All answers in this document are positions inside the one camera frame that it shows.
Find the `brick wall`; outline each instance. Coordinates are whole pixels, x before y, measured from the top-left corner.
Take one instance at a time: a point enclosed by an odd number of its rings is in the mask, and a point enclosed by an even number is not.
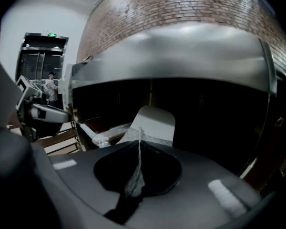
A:
[[[233,26],[259,36],[286,72],[286,37],[261,0],[103,0],[88,19],[77,60],[139,31],[186,21]]]

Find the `black pants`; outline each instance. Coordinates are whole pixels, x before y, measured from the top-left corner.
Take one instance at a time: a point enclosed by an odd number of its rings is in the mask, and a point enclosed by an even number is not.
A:
[[[58,108],[59,107],[58,100],[56,100],[56,101],[50,101],[49,100],[49,105]]]

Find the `gray shirt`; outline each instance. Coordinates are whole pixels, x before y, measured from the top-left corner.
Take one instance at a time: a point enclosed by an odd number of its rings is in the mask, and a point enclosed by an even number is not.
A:
[[[49,94],[49,100],[52,102],[58,100],[57,97],[58,86],[55,85],[54,80],[47,79],[46,88]]]

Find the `person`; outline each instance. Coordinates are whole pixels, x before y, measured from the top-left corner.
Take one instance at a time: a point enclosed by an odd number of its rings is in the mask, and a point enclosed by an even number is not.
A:
[[[46,89],[49,94],[49,105],[58,108],[58,86],[54,82],[53,71],[49,72],[49,78],[46,80]]]

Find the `white wall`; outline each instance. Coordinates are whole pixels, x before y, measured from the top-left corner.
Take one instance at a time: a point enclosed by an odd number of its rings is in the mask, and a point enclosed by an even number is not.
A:
[[[93,8],[93,0],[16,1],[2,18],[0,31],[0,62],[10,78],[15,80],[17,59],[26,32],[46,31],[69,37],[63,65],[75,63],[82,32]]]

